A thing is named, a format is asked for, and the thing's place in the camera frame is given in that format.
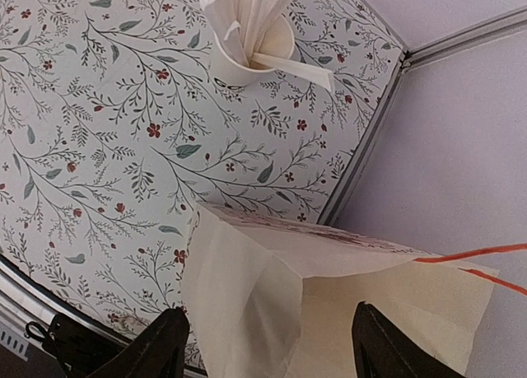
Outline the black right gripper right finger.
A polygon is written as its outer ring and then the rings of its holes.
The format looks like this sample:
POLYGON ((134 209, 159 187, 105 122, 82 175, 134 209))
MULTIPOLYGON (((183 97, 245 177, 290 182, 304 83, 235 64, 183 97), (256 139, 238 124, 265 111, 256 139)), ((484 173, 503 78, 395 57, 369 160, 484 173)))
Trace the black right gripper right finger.
POLYGON ((403 333, 372 304, 360 302, 352 322, 358 377, 459 377, 403 333))

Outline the paper takeout bag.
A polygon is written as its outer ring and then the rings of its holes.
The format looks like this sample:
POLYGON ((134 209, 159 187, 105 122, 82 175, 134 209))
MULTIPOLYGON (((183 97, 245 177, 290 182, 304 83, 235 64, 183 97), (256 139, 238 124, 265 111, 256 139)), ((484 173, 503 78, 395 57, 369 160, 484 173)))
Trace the paper takeout bag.
POLYGON ((372 304, 462 376, 497 271, 328 226, 200 203, 181 292, 211 377, 358 377, 357 305, 372 304))

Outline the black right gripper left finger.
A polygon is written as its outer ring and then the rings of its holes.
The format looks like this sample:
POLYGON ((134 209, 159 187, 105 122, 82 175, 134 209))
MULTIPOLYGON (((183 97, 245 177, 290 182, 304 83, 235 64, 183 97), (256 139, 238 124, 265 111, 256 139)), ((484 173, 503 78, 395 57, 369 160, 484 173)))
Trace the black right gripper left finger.
POLYGON ((164 310, 95 377, 182 377, 189 321, 182 308, 164 310))

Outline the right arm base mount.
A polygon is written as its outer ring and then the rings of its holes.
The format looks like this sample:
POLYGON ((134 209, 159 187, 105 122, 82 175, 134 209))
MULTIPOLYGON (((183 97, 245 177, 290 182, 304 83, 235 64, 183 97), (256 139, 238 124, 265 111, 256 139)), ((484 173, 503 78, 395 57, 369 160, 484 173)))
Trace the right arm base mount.
POLYGON ((67 377, 132 377, 140 369, 127 348, 65 314, 56 314, 47 328, 29 322, 26 334, 56 358, 67 377))

